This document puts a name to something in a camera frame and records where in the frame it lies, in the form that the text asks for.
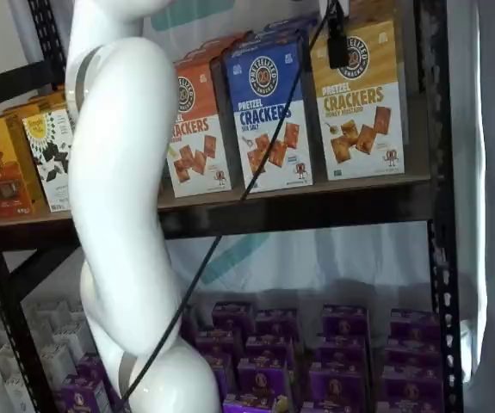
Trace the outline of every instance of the yellow cracker box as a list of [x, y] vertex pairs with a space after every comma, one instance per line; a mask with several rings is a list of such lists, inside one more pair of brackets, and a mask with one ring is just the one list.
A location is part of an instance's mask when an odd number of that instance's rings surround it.
[[0, 118], [0, 218], [46, 207], [22, 124], [15, 114]]
[[[366, 2], [373, 7], [375, 2]], [[378, 2], [387, 5], [387, 1]], [[393, 11], [381, 19], [354, 9], [347, 27], [349, 65], [331, 69], [328, 34], [313, 50], [312, 68], [328, 179], [404, 173], [398, 48]]]

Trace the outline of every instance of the snack box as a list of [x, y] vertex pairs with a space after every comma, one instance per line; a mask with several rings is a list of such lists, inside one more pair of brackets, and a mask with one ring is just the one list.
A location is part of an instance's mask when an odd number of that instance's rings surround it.
[[86, 378], [70, 374], [61, 388], [65, 408], [71, 411], [110, 413], [108, 395], [100, 378]]
[[309, 144], [314, 127], [310, 116], [313, 95], [312, 82], [306, 81], [306, 68], [301, 72], [291, 106], [285, 111], [300, 68], [300, 56], [305, 55], [306, 48], [303, 37], [294, 33], [238, 48], [226, 57], [245, 186], [262, 162], [279, 119], [285, 113], [277, 141], [252, 192], [313, 184]]
[[220, 301], [213, 307], [213, 325], [224, 330], [239, 329], [242, 339], [255, 332], [255, 307], [247, 301]]
[[280, 412], [294, 411], [288, 363], [280, 357], [245, 357], [238, 363], [241, 391], [275, 398]]
[[326, 28], [312, 49], [330, 181], [404, 173], [402, 120], [407, 114], [401, 103], [403, 65], [395, 29], [392, 2], [358, 2], [346, 26], [349, 65], [330, 68]]
[[359, 363], [315, 361], [310, 367], [312, 400], [359, 406], [367, 405], [366, 380]]
[[50, 211], [71, 210], [67, 174], [73, 131], [67, 109], [56, 107], [22, 121]]
[[33, 159], [16, 114], [0, 117], [0, 218], [46, 208]]
[[222, 404], [224, 413], [277, 413], [275, 399], [253, 394], [228, 394]]
[[203, 357], [213, 370], [219, 386], [220, 402], [222, 402], [228, 393], [236, 391], [232, 357], [226, 353], [204, 354]]
[[391, 338], [440, 342], [440, 320], [432, 312], [391, 310]]
[[167, 164], [176, 197], [232, 189], [237, 143], [219, 48], [175, 63], [178, 115]]
[[239, 330], [202, 330], [195, 338], [195, 348], [204, 354], [228, 353], [232, 356], [234, 364], [244, 355]]
[[442, 357], [437, 344], [389, 338], [383, 351], [386, 363], [416, 366], [441, 367]]
[[358, 406], [333, 402], [305, 402], [300, 413], [362, 413]]
[[397, 406], [413, 404], [416, 408], [419, 404], [428, 404], [442, 412], [442, 372], [431, 367], [386, 365], [381, 375], [379, 400]]

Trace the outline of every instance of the orange cracker box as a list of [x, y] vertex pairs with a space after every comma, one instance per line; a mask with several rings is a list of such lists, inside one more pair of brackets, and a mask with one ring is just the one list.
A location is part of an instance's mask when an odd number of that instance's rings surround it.
[[330, 180], [404, 173], [401, 44], [390, 0], [353, 4], [349, 65], [329, 66], [327, 30], [312, 50], [319, 123]]
[[179, 108], [167, 162], [176, 197], [232, 189], [235, 128], [220, 52], [176, 62]]
[[0, 118], [0, 218], [35, 213], [46, 203], [21, 120]]

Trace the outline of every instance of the purple box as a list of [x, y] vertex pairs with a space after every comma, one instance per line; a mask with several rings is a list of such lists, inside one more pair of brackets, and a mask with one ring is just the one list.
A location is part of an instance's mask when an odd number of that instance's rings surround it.
[[275, 413], [275, 399], [271, 396], [228, 394], [222, 404], [224, 413]]
[[438, 368], [386, 365], [381, 375], [380, 400], [439, 403], [442, 406], [442, 373]]
[[375, 413], [443, 413], [440, 401], [412, 401], [402, 398], [389, 398], [377, 402]]
[[354, 305], [324, 305], [322, 327], [326, 336], [369, 337], [368, 310]]
[[418, 342], [439, 342], [440, 320], [432, 312], [392, 309], [391, 337]]
[[236, 391], [236, 380], [233, 375], [232, 357], [226, 353], [204, 354], [205, 360], [213, 370], [216, 382], [219, 385], [220, 402], [226, 394]]
[[439, 347], [429, 342], [389, 338], [383, 354], [386, 364], [442, 367]]
[[299, 342], [300, 334], [297, 310], [287, 308], [283, 310], [257, 311], [255, 316], [255, 330], [257, 334], [291, 337], [294, 342]]
[[110, 409], [108, 395], [101, 379], [70, 374], [61, 388], [67, 411], [103, 413]]
[[282, 408], [293, 408], [288, 363], [284, 358], [260, 356], [241, 359], [238, 364], [238, 382], [241, 391], [277, 398], [281, 411]]
[[366, 380], [361, 364], [315, 361], [309, 374], [313, 401], [355, 405], [365, 409]]
[[244, 356], [239, 330], [207, 329], [200, 331], [195, 338], [195, 347], [200, 353], [228, 353], [232, 361], [239, 362]]
[[219, 329], [239, 329], [242, 340], [255, 333], [253, 304], [246, 301], [219, 302], [213, 308], [213, 325]]
[[300, 413], [361, 413], [358, 406], [333, 402], [305, 402]]

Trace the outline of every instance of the blue cracker box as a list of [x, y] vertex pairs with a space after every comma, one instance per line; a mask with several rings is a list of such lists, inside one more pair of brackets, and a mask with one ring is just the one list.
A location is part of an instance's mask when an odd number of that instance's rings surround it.
[[[295, 34], [237, 49], [226, 58], [245, 186], [269, 149], [304, 54], [306, 42]], [[283, 127], [252, 192], [312, 185], [308, 143], [312, 121], [307, 118], [304, 102], [309, 106], [312, 102], [308, 90], [301, 76]]]

